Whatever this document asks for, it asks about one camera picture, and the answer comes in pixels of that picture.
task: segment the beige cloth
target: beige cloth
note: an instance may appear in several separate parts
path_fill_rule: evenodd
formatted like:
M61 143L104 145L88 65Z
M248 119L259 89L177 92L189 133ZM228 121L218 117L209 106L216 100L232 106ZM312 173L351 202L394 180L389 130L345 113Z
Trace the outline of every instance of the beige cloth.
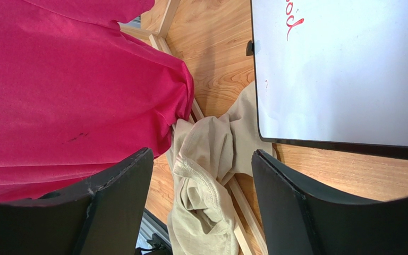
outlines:
M224 184L234 173L252 176L257 149L275 155L271 143L259 138L254 83L220 118L177 122L167 152L175 193L167 226L175 255L238 254L234 207Z

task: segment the wooden frame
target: wooden frame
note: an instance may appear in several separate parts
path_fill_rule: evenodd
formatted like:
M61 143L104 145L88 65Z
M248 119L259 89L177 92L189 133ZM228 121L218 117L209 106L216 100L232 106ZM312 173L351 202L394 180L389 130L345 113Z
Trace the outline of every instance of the wooden frame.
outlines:
M174 15L176 14L176 10L179 6L179 3L180 0L168 1L168 5L166 6L165 14L163 15L163 19L161 20L160 29L158 32L131 27L127 24L120 25L121 31L141 40L149 40L153 48L160 50L166 54L172 55L165 38L169 32L171 24L173 23L173 18ZM204 118L204 115L196 99L193 99L191 113L192 114L190 115L189 121L193 124ZM254 234L254 238L259 244L259 248L262 254L267 255L268 252L267 245L265 243L264 233L259 225L259 222L256 220L256 217L252 209L250 208L250 205L248 204L246 197L244 196L242 190L240 189L239 183L235 179L235 176L229 179L227 186L228 190L231 191L231 193L235 197L235 200L239 204L239 207L242 210L243 217L248 222L248 225ZM254 250L251 243L248 240L247 233L243 228L240 218L235 210L234 219L235 219L234 234L237 238L237 241L239 242L241 250L246 255L254 254Z

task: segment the wooden stick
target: wooden stick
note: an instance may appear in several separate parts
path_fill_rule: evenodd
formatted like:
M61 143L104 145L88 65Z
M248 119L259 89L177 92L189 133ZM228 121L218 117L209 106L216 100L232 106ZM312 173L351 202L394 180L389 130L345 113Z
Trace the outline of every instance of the wooden stick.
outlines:
M201 111L201 108L199 108L198 102L196 102L196 99L193 99L193 106L191 107L191 111L193 112L196 121L203 119L204 114Z
M169 49L168 44L166 43L165 38L163 38L163 37L158 37L157 39L158 39L158 43L160 44L161 49L163 50L163 52L166 53L166 54L170 54L170 55L172 56L173 54L171 53L171 50Z
M191 124L194 124L194 119L193 116L190 114L190 118L188 119L188 122L190 122Z
M150 40L150 44L152 45L152 47L156 50L161 50L160 46L158 46L158 41L156 36L154 35L149 35L149 40Z
M223 178L221 179L220 184L223 185L223 186L227 186L226 184L229 182L229 180L230 180L232 177L234 177L234 173L227 173L227 174L226 174L225 176L223 176Z
M262 228L260 227L253 210L248 204L247 198L243 194L243 191L240 188L237 179L235 177L231 178L228 182L228 185L232 193L234 194L235 200L239 204L243 217L245 217L246 222L248 222L248 226L251 229L251 232L253 232L254 238L258 242L262 254L267 255L268 250L267 243L265 242L264 232L262 231Z
M168 5L166 6L165 14L161 20L160 30L158 35L160 37L166 38L166 35L169 32L169 28L173 23L173 18L176 15L177 8L179 7L180 0L169 0Z
M141 28L134 28L127 24L120 24L121 31L141 40L148 40L150 35L157 36L157 32L149 31Z
M243 228L242 222L240 221L237 212L234 209L234 218L235 218L235 227L234 227L234 234L235 238L239 242L240 249L242 249L244 255L255 255L253 247L251 243L248 241L247 232Z

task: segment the shirt sleeve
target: shirt sleeve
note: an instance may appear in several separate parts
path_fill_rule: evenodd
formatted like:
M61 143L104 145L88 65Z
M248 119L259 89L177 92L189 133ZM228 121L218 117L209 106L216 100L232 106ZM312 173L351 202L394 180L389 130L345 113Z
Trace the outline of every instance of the shirt sleeve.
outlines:
M154 0L24 0L56 14L113 29L150 10Z

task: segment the black clip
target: black clip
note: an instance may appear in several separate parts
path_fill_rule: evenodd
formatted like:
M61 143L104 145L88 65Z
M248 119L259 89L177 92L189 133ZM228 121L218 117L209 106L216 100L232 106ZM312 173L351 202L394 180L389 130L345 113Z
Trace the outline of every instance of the black clip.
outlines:
M254 43L251 40L246 45L246 56L254 56Z

